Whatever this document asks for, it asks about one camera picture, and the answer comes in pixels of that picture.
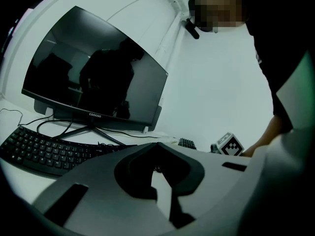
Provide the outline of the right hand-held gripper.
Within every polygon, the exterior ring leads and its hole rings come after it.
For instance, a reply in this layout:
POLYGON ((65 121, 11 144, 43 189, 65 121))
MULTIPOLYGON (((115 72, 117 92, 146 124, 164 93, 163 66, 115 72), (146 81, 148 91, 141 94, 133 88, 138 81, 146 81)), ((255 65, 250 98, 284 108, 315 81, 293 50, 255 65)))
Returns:
POLYGON ((243 152, 244 147, 241 145, 239 140, 233 133, 227 132, 214 144, 211 144, 211 153, 240 156, 243 152))

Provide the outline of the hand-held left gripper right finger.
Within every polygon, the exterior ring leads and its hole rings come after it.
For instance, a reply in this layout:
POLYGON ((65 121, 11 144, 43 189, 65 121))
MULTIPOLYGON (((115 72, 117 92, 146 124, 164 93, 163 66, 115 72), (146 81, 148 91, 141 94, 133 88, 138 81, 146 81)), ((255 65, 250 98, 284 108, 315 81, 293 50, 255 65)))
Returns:
POLYGON ((239 236, 245 209, 257 187, 267 147, 252 158, 219 155, 158 143, 162 153, 182 157, 190 167, 186 177, 173 186, 185 191, 174 198, 169 217, 175 229, 167 236, 239 236))

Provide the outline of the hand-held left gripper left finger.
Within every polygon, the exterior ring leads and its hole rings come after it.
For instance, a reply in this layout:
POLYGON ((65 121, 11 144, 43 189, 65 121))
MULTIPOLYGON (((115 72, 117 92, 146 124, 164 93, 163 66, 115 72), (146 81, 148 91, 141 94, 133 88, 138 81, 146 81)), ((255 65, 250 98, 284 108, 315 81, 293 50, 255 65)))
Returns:
POLYGON ((116 182, 114 169, 126 156, 141 149, 151 149, 154 143, 130 147, 118 152, 89 159, 58 178, 33 202, 46 217, 49 210, 72 187, 85 186, 83 196, 78 191, 55 207, 53 219, 61 219, 70 203, 78 203, 63 224, 84 236, 159 236, 176 228, 158 208, 155 200, 134 198, 116 182))

